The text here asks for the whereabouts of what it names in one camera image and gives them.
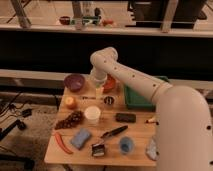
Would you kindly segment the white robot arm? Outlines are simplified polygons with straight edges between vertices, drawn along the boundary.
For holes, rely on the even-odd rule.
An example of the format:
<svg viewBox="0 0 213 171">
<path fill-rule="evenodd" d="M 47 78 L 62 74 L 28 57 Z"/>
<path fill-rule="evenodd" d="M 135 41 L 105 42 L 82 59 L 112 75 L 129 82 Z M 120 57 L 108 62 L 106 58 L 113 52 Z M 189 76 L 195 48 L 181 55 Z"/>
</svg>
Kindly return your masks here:
<svg viewBox="0 0 213 171">
<path fill-rule="evenodd" d="M 117 62 L 115 48 L 90 56 L 92 81 L 111 75 L 156 105 L 156 171 L 213 171 L 213 122 L 197 90 L 173 85 Z"/>
</svg>

